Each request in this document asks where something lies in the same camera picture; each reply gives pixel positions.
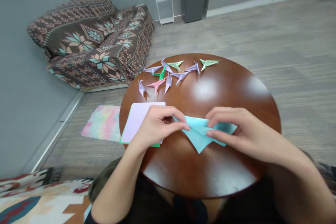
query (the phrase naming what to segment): pink fluffy rug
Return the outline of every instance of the pink fluffy rug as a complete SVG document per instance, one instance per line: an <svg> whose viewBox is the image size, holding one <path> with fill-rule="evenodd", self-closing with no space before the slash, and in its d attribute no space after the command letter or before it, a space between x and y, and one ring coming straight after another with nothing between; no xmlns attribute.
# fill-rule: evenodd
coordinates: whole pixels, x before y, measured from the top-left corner
<svg viewBox="0 0 336 224"><path fill-rule="evenodd" d="M82 129L81 135L99 140L119 142L119 112L119 106L99 105L91 114L89 121Z"/></svg>

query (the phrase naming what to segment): sofa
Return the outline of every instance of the sofa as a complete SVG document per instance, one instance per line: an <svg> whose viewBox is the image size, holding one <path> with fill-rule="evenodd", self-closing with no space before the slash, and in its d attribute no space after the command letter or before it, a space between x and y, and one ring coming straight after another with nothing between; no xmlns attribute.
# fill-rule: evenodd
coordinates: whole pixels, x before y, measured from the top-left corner
<svg viewBox="0 0 336 224"><path fill-rule="evenodd" d="M72 0L27 28L47 71L83 92L129 85L146 64L153 30L146 5L118 10L111 0Z"/></svg>

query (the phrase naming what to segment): round wooden table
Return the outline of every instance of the round wooden table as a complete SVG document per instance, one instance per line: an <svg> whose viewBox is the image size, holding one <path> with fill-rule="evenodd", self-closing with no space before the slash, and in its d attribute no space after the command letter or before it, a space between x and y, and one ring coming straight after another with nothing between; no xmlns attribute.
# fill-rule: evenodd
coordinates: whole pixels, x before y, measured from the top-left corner
<svg viewBox="0 0 336 224"><path fill-rule="evenodd" d="M215 106L243 107L261 121L281 132L277 105L265 85L250 71L228 59L210 54L181 54L166 58L165 62L184 61L181 72L194 65L199 69L203 60L220 60L219 65L206 67L200 75L191 71L165 93L165 83L159 87L146 87L159 80L148 72L140 73L128 88L120 108L120 132L123 132L132 103L166 102L186 116L204 118ZM156 62L150 67L160 66ZM143 79L144 97L139 92L138 80ZM259 181L265 165L229 146L209 144L198 154L182 132L175 132L163 140L160 148L150 147L143 159L141 172L153 183L189 198L215 198L232 195Z"/></svg>

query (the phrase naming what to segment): pink paper airplane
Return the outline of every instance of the pink paper airplane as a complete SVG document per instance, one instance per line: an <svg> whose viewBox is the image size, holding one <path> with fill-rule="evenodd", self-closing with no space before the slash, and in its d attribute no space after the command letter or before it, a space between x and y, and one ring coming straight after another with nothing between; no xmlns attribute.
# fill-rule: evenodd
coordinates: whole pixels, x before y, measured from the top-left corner
<svg viewBox="0 0 336 224"><path fill-rule="evenodd" d="M170 88L173 85L172 80L173 80L172 75L169 76L169 73L168 73L168 77L166 80L166 90L164 91L165 94L167 93L168 88Z"/></svg>
<svg viewBox="0 0 336 224"><path fill-rule="evenodd" d="M147 69L144 69L143 71L144 72L150 72L150 73L152 73L152 74L154 74L154 72L156 71L156 70L158 70L159 68L161 68L162 66L154 66L154 67L152 67L152 68L147 68Z"/></svg>
<svg viewBox="0 0 336 224"><path fill-rule="evenodd" d="M165 59L165 58L163 58L163 59L161 60L161 64L162 64L162 66L163 66L163 67L166 66L166 71L168 71L169 73L173 74L173 73L174 73L173 70L169 67L169 65L168 65L166 62L164 62L164 59Z"/></svg>
<svg viewBox="0 0 336 224"><path fill-rule="evenodd" d="M195 62L195 65L193 65L191 67L188 67L187 70L185 70L185 72L187 72L187 71L196 71L197 70L198 74L200 74L199 73L200 69L198 68L198 63L196 63L196 61L194 61L194 62Z"/></svg>
<svg viewBox="0 0 336 224"><path fill-rule="evenodd" d="M158 82L154 82L152 84L147 85L148 87L155 88L154 96L156 96L156 92L158 91L159 86L166 80L166 78L163 78L162 80L159 80Z"/></svg>
<svg viewBox="0 0 336 224"><path fill-rule="evenodd" d="M141 83L143 80L138 81L139 82L139 91L140 94L142 95L142 97L144 96L144 91L146 91L146 89L143 87L143 84Z"/></svg>
<svg viewBox="0 0 336 224"><path fill-rule="evenodd" d="M175 77L177 77L179 80L176 82L176 85L184 79L184 77L187 76L188 73L190 73L191 71L188 72L183 72L183 73L172 73L172 75L174 75Z"/></svg>

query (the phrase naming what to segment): hand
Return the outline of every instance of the hand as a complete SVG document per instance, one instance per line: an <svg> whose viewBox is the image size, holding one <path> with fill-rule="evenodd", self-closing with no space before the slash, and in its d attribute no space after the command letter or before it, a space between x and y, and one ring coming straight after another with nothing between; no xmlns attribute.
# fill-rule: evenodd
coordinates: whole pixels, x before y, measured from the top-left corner
<svg viewBox="0 0 336 224"><path fill-rule="evenodd" d="M213 128L218 122L237 125L235 135L215 130L208 131L206 135L252 158L284 166L284 162L289 159L303 155L286 138L244 108L214 107L205 118L209 119L209 128Z"/></svg>
<svg viewBox="0 0 336 224"><path fill-rule="evenodd" d="M179 121L174 121L171 116L175 116ZM145 151L175 131L182 129L189 131L190 127L183 123L185 121L183 113L175 107L151 105L131 143Z"/></svg>

